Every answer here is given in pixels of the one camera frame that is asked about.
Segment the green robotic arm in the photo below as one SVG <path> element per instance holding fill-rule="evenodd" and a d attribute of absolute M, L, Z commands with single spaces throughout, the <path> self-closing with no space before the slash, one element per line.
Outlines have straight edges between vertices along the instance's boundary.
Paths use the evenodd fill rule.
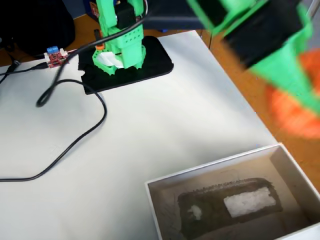
<path fill-rule="evenodd" d="M 302 106 L 320 115 L 320 99 L 297 56 L 306 50 L 312 36 L 311 19 L 300 0 L 187 0 L 204 26 L 218 34 L 234 50 L 244 65 L 287 92 Z M 128 25 L 118 13 L 125 7 L 131 12 L 125 18 L 139 18 L 144 12 L 143 0 L 97 0 L 101 37 L 120 32 Z M 110 75 L 118 64 L 107 63 L 105 53 L 114 54 L 121 68 L 142 67 L 146 49 L 142 45 L 143 27 L 96 47 L 94 64 Z"/>
<path fill-rule="evenodd" d="M 224 39 L 247 68 L 320 116 L 320 98 L 297 56 L 313 27 L 299 0 L 187 0 L 212 34 Z"/>
<path fill-rule="evenodd" d="M 96 3 L 99 10 L 100 38 L 120 32 L 144 12 L 143 0 L 127 0 L 117 5 L 114 5 L 114 0 L 97 0 Z M 142 45 L 143 38 L 144 30 L 140 25 L 121 37 L 99 45 L 92 56 L 93 63 L 109 75 L 115 74 L 118 68 L 127 69 L 134 66 L 139 69 L 146 56 L 146 49 Z M 107 53 L 109 59 L 112 55 L 114 61 L 104 57 Z"/>

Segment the cardboard box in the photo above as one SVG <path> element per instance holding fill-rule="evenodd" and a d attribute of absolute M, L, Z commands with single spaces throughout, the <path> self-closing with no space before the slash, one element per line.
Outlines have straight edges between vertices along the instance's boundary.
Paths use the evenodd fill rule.
<path fill-rule="evenodd" d="M 315 228 L 320 233 L 320 195 L 282 144 L 151 180 L 146 189 L 161 240 L 291 240 Z M 226 197 L 266 189 L 272 206 L 244 216 L 226 207 Z"/>

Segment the white cotton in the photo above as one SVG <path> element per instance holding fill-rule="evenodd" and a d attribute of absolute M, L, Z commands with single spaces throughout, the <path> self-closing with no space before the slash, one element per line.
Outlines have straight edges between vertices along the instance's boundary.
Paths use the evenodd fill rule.
<path fill-rule="evenodd" d="M 201 220 L 201 216 L 202 216 L 202 211 L 200 209 L 200 207 L 193 205 L 189 210 L 188 213 L 192 213 L 195 216 L 196 220 Z"/>
<path fill-rule="evenodd" d="M 228 196 L 223 201 L 231 217 L 236 218 L 276 205 L 276 200 L 270 194 L 267 187 L 262 187 L 257 191 Z"/>

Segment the orange object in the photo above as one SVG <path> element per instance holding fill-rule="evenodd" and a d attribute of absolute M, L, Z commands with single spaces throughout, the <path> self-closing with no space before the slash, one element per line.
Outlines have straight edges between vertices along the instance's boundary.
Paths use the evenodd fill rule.
<path fill-rule="evenodd" d="M 99 30 L 99 35 L 100 35 L 100 39 L 102 38 L 102 32 L 101 30 Z M 102 43 L 101 45 L 97 45 L 95 46 L 95 49 L 97 49 L 98 51 L 103 51 L 105 50 L 105 43 Z"/>
<path fill-rule="evenodd" d="M 320 49 L 299 56 L 302 67 L 320 98 Z M 320 139 L 320 116 L 303 107 L 294 97 L 269 85 L 266 97 L 271 113 L 280 128 L 309 139 Z"/>

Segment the blue terminal block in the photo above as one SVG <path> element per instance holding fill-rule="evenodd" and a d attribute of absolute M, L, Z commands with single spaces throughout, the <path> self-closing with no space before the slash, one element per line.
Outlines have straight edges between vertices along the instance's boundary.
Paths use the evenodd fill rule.
<path fill-rule="evenodd" d="M 48 53 L 48 54 L 53 54 L 53 49 L 52 49 L 52 47 L 48 47 L 47 49 L 46 49 L 46 52 Z"/>
<path fill-rule="evenodd" d="M 59 48 L 57 46 L 53 46 L 52 51 L 54 54 L 57 54 L 59 52 Z"/>
<path fill-rule="evenodd" d="M 48 54 L 56 54 L 59 52 L 59 48 L 57 46 L 48 47 L 46 51 Z"/>

